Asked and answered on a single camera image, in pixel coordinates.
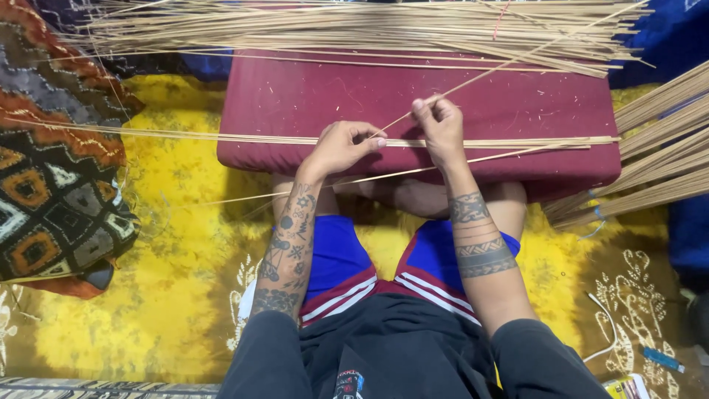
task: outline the white cable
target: white cable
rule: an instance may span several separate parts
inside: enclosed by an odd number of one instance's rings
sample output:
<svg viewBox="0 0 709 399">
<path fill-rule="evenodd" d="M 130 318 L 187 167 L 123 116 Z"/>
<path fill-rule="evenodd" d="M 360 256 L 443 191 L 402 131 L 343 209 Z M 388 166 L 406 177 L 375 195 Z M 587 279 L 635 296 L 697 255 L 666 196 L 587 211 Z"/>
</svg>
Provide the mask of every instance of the white cable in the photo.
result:
<svg viewBox="0 0 709 399">
<path fill-rule="evenodd" d="M 603 306 L 603 304 L 601 304 L 601 301 L 598 300 L 598 298 L 596 298 L 595 295 L 593 295 L 593 294 L 591 294 L 591 293 L 586 293 L 586 294 L 588 294 L 588 297 L 589 297 L 592 301 L 594 301 L 598 306 L 600 306 L 601 309 L 603 309 L 603 311 L 605 312 L 605 315 L 608 316 L 608 320 L 610 320 L 610 327 L 613 328 L 613 343 L 612 343 L 608 348 L 606 348 L 606 349 L 604 349 L 604 350 L 602 350 L 602 351 L 598 351 L 598 352 L 596 352 L 596 353 L 590 355 L 589 357 L 585 358 L 585 359 L 584 359 L 584 363 L 586 363 L 587 361 L 593 359 L 593 358 L 596 357 L 596 356 L 599 356 L 599 355 L 602 355 L 602 354 L 604 354 L 604 353 L 607 353 L 607 352 L 612 351 L 613 348 L 615 348 L 615 345 L 618 343 L 618 336 L 617 336 L 617 334 L 615 333 L 615 323 L 613 323 L 613 319 L 610 317 L 609 311 Z"/>
</svg>

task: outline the yellow carpet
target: yellow carpet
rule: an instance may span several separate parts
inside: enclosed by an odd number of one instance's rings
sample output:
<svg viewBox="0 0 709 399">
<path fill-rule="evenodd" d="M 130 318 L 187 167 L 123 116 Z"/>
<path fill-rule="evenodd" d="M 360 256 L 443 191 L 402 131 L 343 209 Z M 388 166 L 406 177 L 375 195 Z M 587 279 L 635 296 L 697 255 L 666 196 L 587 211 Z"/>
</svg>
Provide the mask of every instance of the yellow carpet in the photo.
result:
<svg viewBox="0 0 709 399">
<path fill-rule="evenodd" d="M 218 131 L 223 85 L 170 76 L 134 77 L 127 84 L 147 104 L 130 122 L 133 128 Z M 616 93 L 615 101 L 620 105 L 628 95 L 635 97 L 637 91 Z M 232 307 L 253 277 L 272 216 L 269 208 L 258 210 L 267 203 L 264 199 L 198 204 L 265 193 L 267 176 L 223 167 L 216 160 L 215 141 L 136 137 L 124 142 L 130 166 L 123 196 L 142 219 L 143 232 L 118 260 L 120 270 L 105 294 L 90 301 L 36 296 L 31 308 L 42 321 L 35 326 L 35 354 L 52 371 L 42 373 L 220 382 L 232 354 L 229 346 L 242 325 L 232 320 Z M 399 256 L 423 220 L 387 209 L 377 212 L 384 223 L 359 226 L 357 234 L 380 276 L 392 279 Z M 562 341 L 588 351 L 578 327 L 578 303 L 584 301 L 583 290 L 596 288 L 581 278 L 589 254 L 628 232 L 663 242 L 662 220 L 661 211 L 644 212 L 624 224 L 608 222 L 595 236 L 577 241 L 597 225 L 559 233 L 538 205 L 530 206 L 518 260 L 532 303 Z"/>
</svg>

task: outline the blue shorts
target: blue shorts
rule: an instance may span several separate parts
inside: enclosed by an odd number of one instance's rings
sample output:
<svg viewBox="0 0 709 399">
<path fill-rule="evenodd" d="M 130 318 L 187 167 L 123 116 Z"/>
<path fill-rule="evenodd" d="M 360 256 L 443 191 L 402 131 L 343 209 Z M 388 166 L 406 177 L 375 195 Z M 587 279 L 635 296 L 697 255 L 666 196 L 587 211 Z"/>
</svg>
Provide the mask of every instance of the blue shorts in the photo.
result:
<svg viewBox="0 0 709 399">
<path fill-rule="evenodd" d="M 514 256 L 520 242 L 501 233 Z M 450 221 L 424 223 L 404 251 L 394 281 L 378 280 L 349 217 L 315 218 L 313 266 L 301 308 L 303 326 L 337 314 L 374 293 L 406 293 L 475 319 L 458 272 Z"/>
</svg>

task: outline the red cloth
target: red cloth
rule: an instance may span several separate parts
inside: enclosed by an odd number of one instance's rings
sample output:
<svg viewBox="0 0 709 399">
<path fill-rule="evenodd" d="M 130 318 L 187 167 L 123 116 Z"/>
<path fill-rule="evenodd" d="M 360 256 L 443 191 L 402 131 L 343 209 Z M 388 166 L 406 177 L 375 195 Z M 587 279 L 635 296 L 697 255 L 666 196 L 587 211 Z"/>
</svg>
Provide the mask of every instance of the red cloth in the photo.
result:
<svg viewBox="0 0 709 399">
<path fill-rule="evenodd" d="M 270 54 L 309 59 L 337 57 Z M 401 63 L 379 58 L 354 61 Z M 318 137 L 328 124 L 339 120 L 368 121 L 381 128 L 408 112 L 415 98 L 446 92 L 480 73 L 234 58 L 220 132 Z M 466 139 L 618 134 L 608 81 L 604 79 L 571 73 L 497 71 L 448 98 L 463 111 Z M 423 132 L 413 127 L 409 119 L 386 132 L 390 138 L 423 137 Z M 311 151 L 312 146 L 219 141 L 217 158 L 232 168 L 293 175 Z M 513 150 L 466 150 L 466 153 L 472 159 L 510 151 Z M 391 147 L 362 159 L 345 174 L 383 175 L 431 165 L 425 148 Z M 620 174 L 620 154 L 618 145 L 610 144 L 593 146 L 590 150 L 514 155 L 471 163 L 470 167 L 479 182 L 523 182 L 529 200 L 536 202 L 610 184 Z M 437 170 L 409 176 L 442 184 Z"/>
</svg>

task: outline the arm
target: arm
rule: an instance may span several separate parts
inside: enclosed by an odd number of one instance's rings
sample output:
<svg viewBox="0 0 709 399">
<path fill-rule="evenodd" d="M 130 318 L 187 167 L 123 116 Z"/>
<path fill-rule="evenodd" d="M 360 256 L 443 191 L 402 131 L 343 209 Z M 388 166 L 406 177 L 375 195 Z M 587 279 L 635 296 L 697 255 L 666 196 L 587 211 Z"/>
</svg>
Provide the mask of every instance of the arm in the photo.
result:
<svg viewBox="0 0 709 399">
<path fill-rule="evenodd" d="M 386 134 L 371 124 L 341 121 L 329 125 L 298 168 L 293 190 L 259 269 L 251 314 L 277 310 L 298 319 L 313 262 L 315 209 L 323 181 L 386 145 Z"/>
<path fill-rule="evenodd" d="M 439 97 L 416 100 L 413 113 L 445 180 L 458 269 L 470 305 L 489 336 L 511 320 L 536 319 L 517 262 L 466 162 L 462 113 Z"/>
</svg>

